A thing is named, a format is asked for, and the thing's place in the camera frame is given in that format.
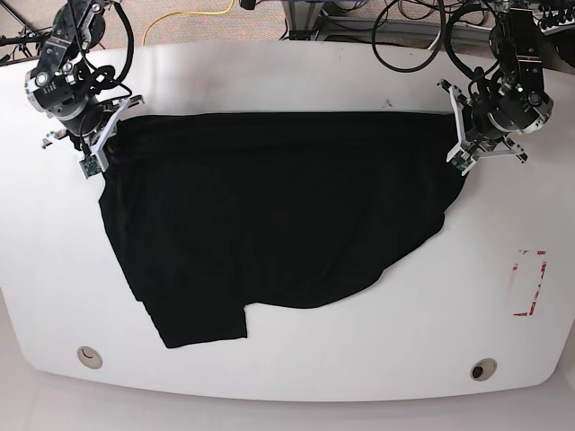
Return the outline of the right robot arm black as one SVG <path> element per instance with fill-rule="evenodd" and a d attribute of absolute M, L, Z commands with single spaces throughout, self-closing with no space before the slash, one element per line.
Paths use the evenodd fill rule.
<path fill-rule="evenodd" d="M 88 51 L 103 38 L 108 6 L 120 18 L 128 40 L 120 71 L 87 59 Z M 105 146 L 117 133 L 120 115 L 144 102 L 124 84 L 134 53 L 134 33 L 120 1 L 68 1 L 55 16 L 38 64 L 25 78 L 29 103 L 64 127 L 46 134 L 42 147 L 62 145 L 68 139 L 85 178 L 107 171 Z"/>

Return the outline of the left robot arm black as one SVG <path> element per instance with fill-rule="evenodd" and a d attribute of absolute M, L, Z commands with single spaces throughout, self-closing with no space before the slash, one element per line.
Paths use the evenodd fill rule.
<path fill-rule="evenodd" d="M 452 48 L 457 22 L 483 8 L 494 15 L 489 35 L 496 63 L 485 70 L 465 65 Z M 447 162 L 465 176 L 483 158 L 515 156 L 527 160 L 525 150 L 510 135 L 530 134 L 551 117 L 553 99 L 544 91 L 541 36 L 528 1 L 480 1 L 465 4 L 451 15 L 444 29 L 444 48 L 456 68 L 470 79 L 468 93 L 446 80 L 445 90 L 455 114 L 457 143 Z"/>

